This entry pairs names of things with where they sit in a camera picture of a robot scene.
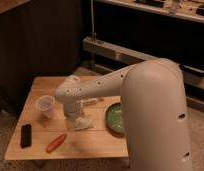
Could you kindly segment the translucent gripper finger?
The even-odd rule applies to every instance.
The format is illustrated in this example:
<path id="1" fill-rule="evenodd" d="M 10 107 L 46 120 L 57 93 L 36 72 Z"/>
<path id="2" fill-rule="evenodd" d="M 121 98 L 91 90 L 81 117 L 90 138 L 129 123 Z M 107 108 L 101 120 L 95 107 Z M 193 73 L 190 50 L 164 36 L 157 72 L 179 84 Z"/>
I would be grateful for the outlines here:
<path id="1" fill-rule="evenodd" d="M 67 126 L 68 130 L 74 130 L 75 129 L 75 122 L 67 119 L 66 120 L 66 126 Z"/>

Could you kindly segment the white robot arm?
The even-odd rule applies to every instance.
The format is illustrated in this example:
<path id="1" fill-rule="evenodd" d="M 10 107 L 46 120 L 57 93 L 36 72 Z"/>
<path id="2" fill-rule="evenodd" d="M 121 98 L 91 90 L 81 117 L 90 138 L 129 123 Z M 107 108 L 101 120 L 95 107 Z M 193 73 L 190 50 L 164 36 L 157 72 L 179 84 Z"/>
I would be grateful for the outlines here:
<path id="1" fill-rule="evenodd" d="M 69 120 L 85 98 L 119 96 L 131 171 L 193 171 L 183 75 L 148 60 L 83 83 L 64 81 L 55 98 Z"/>

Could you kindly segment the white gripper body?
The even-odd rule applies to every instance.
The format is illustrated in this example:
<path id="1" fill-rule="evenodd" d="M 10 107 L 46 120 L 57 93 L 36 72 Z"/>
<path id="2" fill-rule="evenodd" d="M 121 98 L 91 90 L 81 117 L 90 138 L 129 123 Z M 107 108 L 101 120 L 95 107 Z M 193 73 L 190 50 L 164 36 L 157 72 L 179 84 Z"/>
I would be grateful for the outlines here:
<path id="1" fill-rule="evenodd" d="M 80 100 L 63 105 L 64 114 L 69 120 L 76 120 L 83 112 L 83 105 Z"/>

